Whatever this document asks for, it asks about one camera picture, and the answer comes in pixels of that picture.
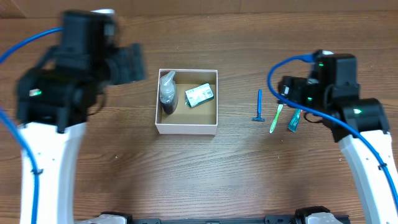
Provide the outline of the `blue disposable razor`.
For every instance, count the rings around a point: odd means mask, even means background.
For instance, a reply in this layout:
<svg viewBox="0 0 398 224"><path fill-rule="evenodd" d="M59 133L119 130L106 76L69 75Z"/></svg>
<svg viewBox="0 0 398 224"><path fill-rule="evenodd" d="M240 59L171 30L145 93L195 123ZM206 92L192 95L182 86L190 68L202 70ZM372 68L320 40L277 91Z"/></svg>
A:
<svg viewBox="0 0 398 224"><path fill-rule="evenodd" d="M257 93L257 113L256 113L256 117L254 117L252 120L253 121L259 121L259 122L264 122L265 119L261 117L261 112L262 112L262 90L258 89L258 93Z"/></svg>

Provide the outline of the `green white soap box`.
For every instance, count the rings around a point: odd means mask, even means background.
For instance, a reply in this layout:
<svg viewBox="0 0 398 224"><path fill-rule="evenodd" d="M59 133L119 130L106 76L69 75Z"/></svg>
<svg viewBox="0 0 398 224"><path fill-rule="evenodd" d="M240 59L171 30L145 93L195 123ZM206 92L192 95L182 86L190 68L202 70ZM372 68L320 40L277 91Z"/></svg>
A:
<svg viewBox="0 0 398 224"><path fill-rule="evenodd" d="M189 107L194 108L212 100L215 95L209 83L185 91L185 97Z"/></svg>

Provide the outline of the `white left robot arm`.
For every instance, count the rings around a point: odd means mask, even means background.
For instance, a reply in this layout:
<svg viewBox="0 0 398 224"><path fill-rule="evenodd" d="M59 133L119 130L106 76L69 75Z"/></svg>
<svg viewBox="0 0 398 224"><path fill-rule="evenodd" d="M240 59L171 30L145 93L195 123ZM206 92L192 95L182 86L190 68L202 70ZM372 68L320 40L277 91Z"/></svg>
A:
<svg viewBox="0 0 398 224"><path fill-rule="evenodd" d="M78 153L90 108L109 85L142 80L140 44L51 47L17 86L21 223L73 223Z"/></svg>

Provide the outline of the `clear pump bottle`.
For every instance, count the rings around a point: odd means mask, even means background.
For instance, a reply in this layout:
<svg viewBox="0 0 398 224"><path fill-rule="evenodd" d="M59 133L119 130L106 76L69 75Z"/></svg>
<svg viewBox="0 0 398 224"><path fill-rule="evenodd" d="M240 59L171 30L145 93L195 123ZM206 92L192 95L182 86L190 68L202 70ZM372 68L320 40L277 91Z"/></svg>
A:
<svg viewBox="0 0 398 224"><path fill-rule="evenodd" d="M160 78L159 100L167 115L172 114L178 104L177 85L174 81L175 71L170 71Z"/></svg>

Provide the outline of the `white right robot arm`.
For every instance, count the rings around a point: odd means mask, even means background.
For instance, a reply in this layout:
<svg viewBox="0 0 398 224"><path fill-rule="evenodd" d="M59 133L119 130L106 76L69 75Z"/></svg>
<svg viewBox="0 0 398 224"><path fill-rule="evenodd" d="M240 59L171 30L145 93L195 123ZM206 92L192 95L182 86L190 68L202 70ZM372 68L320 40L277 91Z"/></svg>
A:
<svg viewBox="0 0 398 224"><path fill-rule="evenodd" d="M387 116L375 98L361 99L352 75L284 76L278 100L322 119L352 171L367 223L397 223L397 169Z"/></svg>

